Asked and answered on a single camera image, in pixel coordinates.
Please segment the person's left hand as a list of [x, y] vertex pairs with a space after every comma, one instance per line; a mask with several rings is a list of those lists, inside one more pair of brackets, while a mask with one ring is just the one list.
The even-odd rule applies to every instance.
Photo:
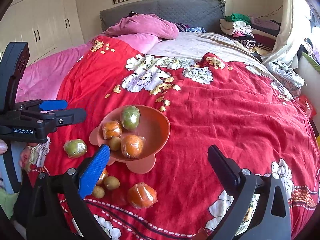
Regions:
[[[28, 143], [25, 148], [20, 152], [19, 165], [24, 168], [31, 154], [31, 148], [37, 146], [35, 143]], [[8, 149], [7, 144], [0, 140], [0, 154], [4, 154]]]

